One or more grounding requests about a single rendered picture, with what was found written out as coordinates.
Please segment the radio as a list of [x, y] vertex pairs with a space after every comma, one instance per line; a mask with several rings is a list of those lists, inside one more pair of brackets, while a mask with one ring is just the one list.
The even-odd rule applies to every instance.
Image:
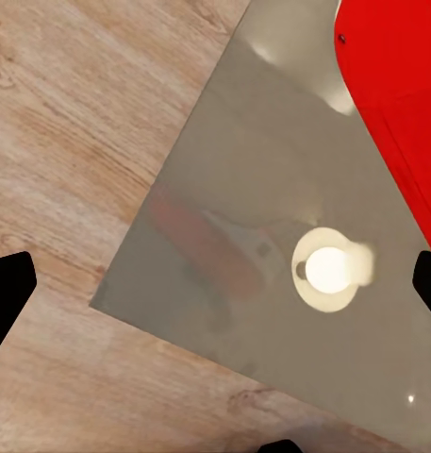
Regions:
[[341, 76], [431, 247], [431, 0], [340, 0]]

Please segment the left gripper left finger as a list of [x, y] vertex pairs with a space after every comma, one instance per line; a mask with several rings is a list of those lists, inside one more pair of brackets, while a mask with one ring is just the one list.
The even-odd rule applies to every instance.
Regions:
[[34, 263], [28, 252], [0, 258], [0, 345], [36, 287]]

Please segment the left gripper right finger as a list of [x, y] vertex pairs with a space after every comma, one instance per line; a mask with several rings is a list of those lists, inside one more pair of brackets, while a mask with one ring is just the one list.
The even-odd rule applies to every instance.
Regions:
[[431, 252], [420, 252], [413, 273], [413, 286], [431, 310]]

